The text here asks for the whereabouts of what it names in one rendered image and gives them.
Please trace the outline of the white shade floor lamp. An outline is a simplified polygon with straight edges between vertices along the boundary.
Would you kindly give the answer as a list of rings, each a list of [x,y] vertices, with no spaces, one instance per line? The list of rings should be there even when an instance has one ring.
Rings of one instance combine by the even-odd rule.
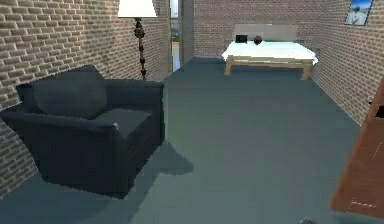
[[[146,68],[144,57],[143,38],[145,31],[141,23],[143,18],[156,18],[157,13],[153,0],[119,0],[118,4],[119,18],[133,18],[135,20],[134,36],[138,39],[139,61],[141,65],[142,79],[146,79]]]

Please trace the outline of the tall narrow window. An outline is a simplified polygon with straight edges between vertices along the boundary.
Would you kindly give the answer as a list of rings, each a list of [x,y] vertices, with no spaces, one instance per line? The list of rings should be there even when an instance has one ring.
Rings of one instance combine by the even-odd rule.
[[[169,0],[173,71],[180,68],[178,0]]]

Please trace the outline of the brown wooden room door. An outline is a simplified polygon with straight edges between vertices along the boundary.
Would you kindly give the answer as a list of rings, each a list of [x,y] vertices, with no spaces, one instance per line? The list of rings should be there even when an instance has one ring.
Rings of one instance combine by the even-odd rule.
[[[384,101],[384,78],[372,101]],[[384,219],[384,118],[367,113],[330,208]]]

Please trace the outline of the white bed with wooden frame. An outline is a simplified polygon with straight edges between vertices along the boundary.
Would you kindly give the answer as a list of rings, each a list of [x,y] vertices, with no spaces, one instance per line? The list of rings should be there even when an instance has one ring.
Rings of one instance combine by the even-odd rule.
[[[233,40],[222,54],[224,74],[229,76],[233,66],[241,65],[298,68],[302,70],[301,79],[307,80],[318,58],[314,51],[298,42],[297,31],[297,25],[236,24]],[[240,34],[248,36],[246,43],[235,42]],[[255,36],[262,37],[259,45],[253,41]]]

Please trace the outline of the framed blue wall picture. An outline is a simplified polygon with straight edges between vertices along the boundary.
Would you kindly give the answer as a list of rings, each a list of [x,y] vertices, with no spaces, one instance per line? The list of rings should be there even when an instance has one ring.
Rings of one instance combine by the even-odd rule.
[[[373,0],[351,0],[345,24],[351,26],[364,26],[372,4]]]

